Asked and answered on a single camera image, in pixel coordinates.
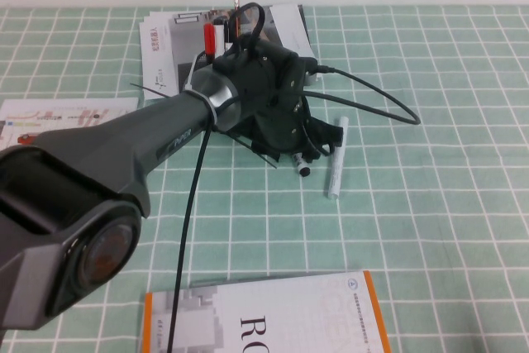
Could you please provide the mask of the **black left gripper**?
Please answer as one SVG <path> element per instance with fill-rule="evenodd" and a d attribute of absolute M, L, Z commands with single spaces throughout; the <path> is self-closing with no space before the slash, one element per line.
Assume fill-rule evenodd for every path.
<path fill-rule="evenodd" d="M 333 155 L 336 147 L 342 146 L 344 129 L 341 126 L 310 118 L 307 133 L 304 131 L 303 89 L 302 80 L 287 80 L 270 91 L 264 105 L 254 114 L 250 149 L 273 168 L 277 167 L 280 155 L 306 151 L 308 138 L 321 155 Z"/>

